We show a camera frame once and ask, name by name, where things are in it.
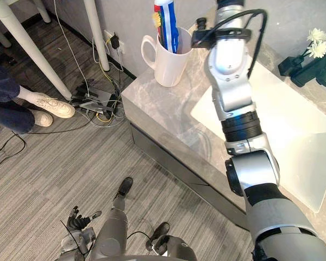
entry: black vase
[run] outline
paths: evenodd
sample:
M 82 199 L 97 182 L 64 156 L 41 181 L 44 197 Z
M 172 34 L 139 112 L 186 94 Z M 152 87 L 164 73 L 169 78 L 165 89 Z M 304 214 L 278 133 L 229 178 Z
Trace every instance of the black vase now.
M 326 87 L 326 55 L 323 58 L 314 59 L 301 70 L 291 74 L 291 81 L 298 87 L 303 87 L 314 78 L 318 84 Z
M 278 65 L 278 69 L 281 76 L 291 76 L 295 72 L 302 69 L 301 63 L 303 62 L 303 56 L 287 57 Z

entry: gray wall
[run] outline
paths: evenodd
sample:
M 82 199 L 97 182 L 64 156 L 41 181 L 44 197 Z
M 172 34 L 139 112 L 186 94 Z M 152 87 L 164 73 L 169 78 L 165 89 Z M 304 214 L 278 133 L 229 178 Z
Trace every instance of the gray wall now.
M 50 11 L 54 12 L 53 1 L 43 0 Z M 82 0 L 58 1 L 57 12 L 65 22 L 92 39 Z M 96 1 L 102 29 L 116 34 L 126 45 L 123 56 L 125 67 L 135 75 L 141 74 L 147 65 L 141 58 L 140 46 L 146 34 L 156 34 L 152 22 L 153 0 L 100 0 Z M 214 5 L 214 0 L 175 0 L 177 25 L 190 27 L 195 19 Z M 117 59 L 116 52 L 111 56 Z
M 43 0 L 54 12 L 53 1 Z M 61 0 L 58 5 L 60 17 L 72 27 L 91 39 L 82 0 Z M 116 32 L 126 45 L 123 63 L 133 74 L 139 75 L 147 65 L 141 58 L 141 39 L 148 34 L 155 36 L 152 24 L 153 0 L 97 0 L 102 29 Z M 177 24 L 188 28 L 196 18 L 215 7 L 214 0 L 175 0 Z M 283 57 L 297 55 L 309 43 L 308 30 L 314 27 L 326 31 L 326 0 L 247 0 L 246 8 L 263 8 L 269 13 L 264 42 Z

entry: striped carpet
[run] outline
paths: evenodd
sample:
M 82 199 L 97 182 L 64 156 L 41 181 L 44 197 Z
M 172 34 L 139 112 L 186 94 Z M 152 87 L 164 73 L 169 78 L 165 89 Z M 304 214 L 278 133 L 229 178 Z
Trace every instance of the striped carpet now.
M 28 29 L 68 88 L 82 81 L 58 24 L 43 22 Z M 87 78 L 104 80 L 94 64 L 91 48 L 66 30 L 80 66 Z M 53 97 L 60 94 L 42 72 L 13 42 L 0 52 L 18 61 L 8 67 L 19 83 Z M 112 69 L 110 75 L 118 79 Z M 123 86 L 131 79 L 122 75 Z M 104 89 L 111 89 L 104 82 Z M 81 126 L 87 121 L 77 114 L 71 119 L 57 119 L 49 128 L 35 132 L 53 132 Z M 1 129 L 0 144 L 12 135 Z M 96 233 L 106 219 L 111 200 L 126 176 L 134 179 L 126 201 L 129 233 L 152 233 L 163 221 L 171 224 L 171 234 L 183 238 L 198 260 L 251 260 L 253 248 L 249 233 L 234 226 L 213 207 L 206 204 L 183 183 L 176 180 L 132 142 L 128 123 L 114 128 L 86 127 L 62 134 L 22 135 L 27 148 L 0 166 L 0 261 L 55 260 L 66 231 L 71 208 L 78 205 L 83 215 L 102 210 L 103 215 L 91 225 Z M 12 139 L 0 159 L 19 150 L 19 139 Z M 128 254 L 148 254 L 146 239 L 136 234 L 128 240 Z

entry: black plug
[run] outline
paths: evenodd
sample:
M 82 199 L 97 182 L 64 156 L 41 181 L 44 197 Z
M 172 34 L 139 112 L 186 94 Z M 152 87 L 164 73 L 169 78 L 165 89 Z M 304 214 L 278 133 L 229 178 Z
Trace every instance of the black plug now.
M 118 38 L 118 36 L 115 35 L 113 37 L 110 38 L 111 41 L 111 46 L 113 47 L 113 49 L 117 49 L 120 46 L 120 39 Z

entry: wall socket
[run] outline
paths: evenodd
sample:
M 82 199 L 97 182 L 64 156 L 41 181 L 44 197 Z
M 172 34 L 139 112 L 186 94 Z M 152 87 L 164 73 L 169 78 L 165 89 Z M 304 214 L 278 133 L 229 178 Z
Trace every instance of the wall socket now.
M 114 34 L 109 33 L 109 32 L 106 31 L 106 30 L 104 30 L 104 33 L 105 33 L 105 37 L 106 37 L 105 41 L 107 41 L 108 39 L 110 39 L 110 38 L 113 37 L 113 35 L 114 35 Z M 108 42 L 108 47 L 109 47 L 110 50 L 112 49 L 112 47 L 111 47 L 111 43 L 110 43 L 110 42 Z M 122 54 L 125 54 L 126 49 L 124 48 L 124 42 L 122 42 L 121 39 L 120 39 L 120 47 L 118 48 L 118 50 L 119 50 Z

